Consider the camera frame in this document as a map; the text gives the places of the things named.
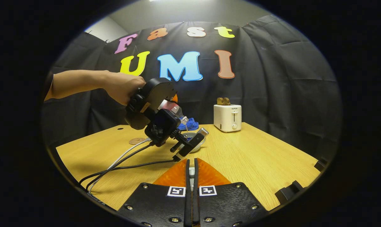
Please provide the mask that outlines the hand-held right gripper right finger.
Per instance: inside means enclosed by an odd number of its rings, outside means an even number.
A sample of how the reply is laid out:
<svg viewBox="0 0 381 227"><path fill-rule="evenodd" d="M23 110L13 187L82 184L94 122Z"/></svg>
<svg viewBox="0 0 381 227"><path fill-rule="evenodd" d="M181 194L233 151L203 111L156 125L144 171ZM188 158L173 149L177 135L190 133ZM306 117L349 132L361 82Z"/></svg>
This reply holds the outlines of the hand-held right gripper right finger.
<svg viewBox="0 0 381 227"><path fill-rule="evenodd" d="M195 226L241 227L268 214L243 182L231 183L200 158L195 158L194 165L192 221Z"/></svg>

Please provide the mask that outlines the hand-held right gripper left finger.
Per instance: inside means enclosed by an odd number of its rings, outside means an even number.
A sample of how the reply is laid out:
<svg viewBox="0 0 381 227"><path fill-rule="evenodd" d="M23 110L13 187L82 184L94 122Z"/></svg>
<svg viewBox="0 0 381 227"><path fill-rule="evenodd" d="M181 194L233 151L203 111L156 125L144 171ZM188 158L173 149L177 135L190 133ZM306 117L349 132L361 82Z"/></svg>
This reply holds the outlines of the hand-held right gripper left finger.
<svg viewBox="0 0 381 227"><path fill-rule="evenodd" d="M141 183L117 213L142 227L190 227L189 160L172 166L153 183Z"/></svg>

